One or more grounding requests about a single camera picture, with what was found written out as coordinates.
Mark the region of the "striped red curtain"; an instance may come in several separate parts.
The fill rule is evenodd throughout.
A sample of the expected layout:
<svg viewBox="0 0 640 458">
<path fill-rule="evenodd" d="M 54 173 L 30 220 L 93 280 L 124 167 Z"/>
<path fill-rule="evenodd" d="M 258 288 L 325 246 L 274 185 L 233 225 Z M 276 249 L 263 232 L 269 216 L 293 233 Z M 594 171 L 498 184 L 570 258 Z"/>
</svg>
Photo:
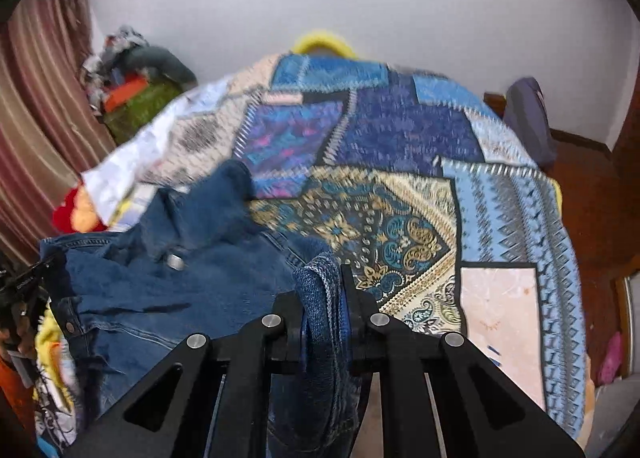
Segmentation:
<svg viewBox="0 0 640 458">
<path fill-rule="evenodd" d="M 1 251 L 38 259 L 53 211 L 115 147 L 94 117 L 80 69 L 90 54 L 88 0 L 20 0 L 1 27 Z"/>
</svg>

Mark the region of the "yellow headboard edge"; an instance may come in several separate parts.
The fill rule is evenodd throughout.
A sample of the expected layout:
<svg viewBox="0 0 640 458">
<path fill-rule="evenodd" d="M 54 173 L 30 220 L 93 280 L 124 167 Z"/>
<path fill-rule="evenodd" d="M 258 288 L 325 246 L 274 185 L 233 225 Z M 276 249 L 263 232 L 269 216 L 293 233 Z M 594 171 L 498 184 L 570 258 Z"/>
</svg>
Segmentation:
<svg viewBox="0 0 640 458">
<path fill-rule="evenodd" d="M 325 30 L 314 30 L 300 36 L 292 48 L 293 54 L 311 54 L 318 51 L 329 51 L 334 56 L 344 59 L 358 58 L 343 37 Z"/>
</svg>

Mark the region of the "purple grey garment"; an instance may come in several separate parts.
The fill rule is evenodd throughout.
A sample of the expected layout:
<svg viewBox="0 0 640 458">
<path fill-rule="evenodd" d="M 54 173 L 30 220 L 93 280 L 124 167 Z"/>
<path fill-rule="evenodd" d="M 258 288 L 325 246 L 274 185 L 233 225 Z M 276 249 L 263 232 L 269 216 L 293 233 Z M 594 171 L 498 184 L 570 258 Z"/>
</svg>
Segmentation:
<svg viewBox="0 0 640 458">
<path fill-rule="evenodd" d="M 516 136 L 537 165 L 546 169 L 556 161 L 544 94 L 536 78 L 521 77 L 506 91 L 503 122 Z"/>
</svg>

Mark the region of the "blue patchwork bedspread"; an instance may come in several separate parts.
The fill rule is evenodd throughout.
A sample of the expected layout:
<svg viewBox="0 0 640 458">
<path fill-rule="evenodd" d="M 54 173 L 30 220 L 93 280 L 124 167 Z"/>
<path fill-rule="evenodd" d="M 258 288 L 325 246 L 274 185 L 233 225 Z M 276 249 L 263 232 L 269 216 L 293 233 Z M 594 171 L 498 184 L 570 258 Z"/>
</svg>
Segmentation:
<svg viewBox="0 0 640 458">
<path fill-rule="evenodd" d="M 226 158 L 252 173 L 258 223 L 326 241 L 418 332 L 465 330 L 463 265 L 535 267 L 544 400 L 587 437 L 593 385 L 560 187 L 472 92 L 384 63 L 266 57 L 232 75 L 214 110 L 175 121 L 111 230 L 134 225 L 157 188 L 186 190 Z"/>
</svg>

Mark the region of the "blue denim jacket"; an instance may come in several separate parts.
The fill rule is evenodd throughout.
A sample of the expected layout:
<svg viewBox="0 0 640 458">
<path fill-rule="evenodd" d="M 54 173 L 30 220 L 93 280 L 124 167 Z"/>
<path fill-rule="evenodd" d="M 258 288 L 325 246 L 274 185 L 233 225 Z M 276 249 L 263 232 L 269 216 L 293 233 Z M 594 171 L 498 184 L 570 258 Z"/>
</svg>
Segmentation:
<svg viewBox="0 0 640 458">
<path fill-rule="evenodd" d="M 348 374 L 340 265 L 322 240 L 257 224 L 247 167 L 228 160 L 188 192 L 163 188 L 123 233 L 43 240 L 66 259 L 49 285 L 90 426 L 188 335 L 213 339 L 265 315 L 277 295 L 303 306 L 302 368 L 272 382 L 273 457 L 345 457 L 358 428 Z"/>
</svg>

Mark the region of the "red plush toy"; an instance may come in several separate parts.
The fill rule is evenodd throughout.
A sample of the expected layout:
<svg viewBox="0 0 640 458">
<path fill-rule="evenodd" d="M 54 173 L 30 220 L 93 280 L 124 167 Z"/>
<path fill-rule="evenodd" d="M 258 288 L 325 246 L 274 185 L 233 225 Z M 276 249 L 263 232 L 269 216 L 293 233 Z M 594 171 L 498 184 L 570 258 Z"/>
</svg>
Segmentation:
<svg viewBox="0 0 640 458">
<path fill-rule="evenodd" d="M 83 184 L 70 189 L 52 213 L 52 224 L 59 233 L 99 233 L 107 230 Z"/>
</svg>

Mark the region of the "pink slipper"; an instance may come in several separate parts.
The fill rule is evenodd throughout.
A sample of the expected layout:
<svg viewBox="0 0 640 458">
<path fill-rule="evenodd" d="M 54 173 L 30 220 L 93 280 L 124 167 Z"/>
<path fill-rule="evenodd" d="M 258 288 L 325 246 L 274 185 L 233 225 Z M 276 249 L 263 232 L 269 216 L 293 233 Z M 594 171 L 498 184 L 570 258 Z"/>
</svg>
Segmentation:
<svg viewBox="0 0 640 458">
<path fill-rule="evenodd" d="M 623 357 L 623 337 L 620 331 L 616 331 L 608 340 L 605 356 L 598 370 L 597 382 L 599 386 L 611 384 L 614 381 L 618 369 L 622 366 Z"/>
</svg>

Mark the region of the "pile of mixed clothes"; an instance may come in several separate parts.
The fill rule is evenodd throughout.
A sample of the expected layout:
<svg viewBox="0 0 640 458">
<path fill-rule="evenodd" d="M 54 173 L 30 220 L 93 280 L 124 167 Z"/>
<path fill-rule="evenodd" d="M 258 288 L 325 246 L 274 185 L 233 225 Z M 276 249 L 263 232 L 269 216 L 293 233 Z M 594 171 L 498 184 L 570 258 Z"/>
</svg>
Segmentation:
<svg viewBox="0 0 640 458">
<path fill-rule="evenodd" d="M 142 34 L 129 25 L 122 25 L 114 34 L 107 35 L 99 54 L 89 56 L 80 69 L 80 84 L 86 93 L 90 108 L 97 117 L 105 111 L 108 91 L 125 82 L 118 62 L 127 51 L 149 46 Z"/>
</svg>

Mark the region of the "white shirt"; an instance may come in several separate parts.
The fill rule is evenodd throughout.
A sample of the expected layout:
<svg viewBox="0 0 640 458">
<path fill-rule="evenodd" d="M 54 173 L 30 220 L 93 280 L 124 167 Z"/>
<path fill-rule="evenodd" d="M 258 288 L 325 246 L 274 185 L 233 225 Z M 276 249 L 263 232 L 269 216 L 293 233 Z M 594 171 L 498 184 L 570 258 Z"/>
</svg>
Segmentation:
<svg viewBox="0 0 640 458">
<path fill-rule="evenodd" d="M 227 94 L 230 82 L 231 76 L 228 75 L 216 82 L 198 85 L 171 100 L 151 122 L 136 132 L 134 138 L 117 147 L 96 167 L 81 174 L 81 182 L 103 224 L 107 225 L 113 218 L 137 177 L 163 158 L 175 121 L 214 110 Z"/>
</svg>

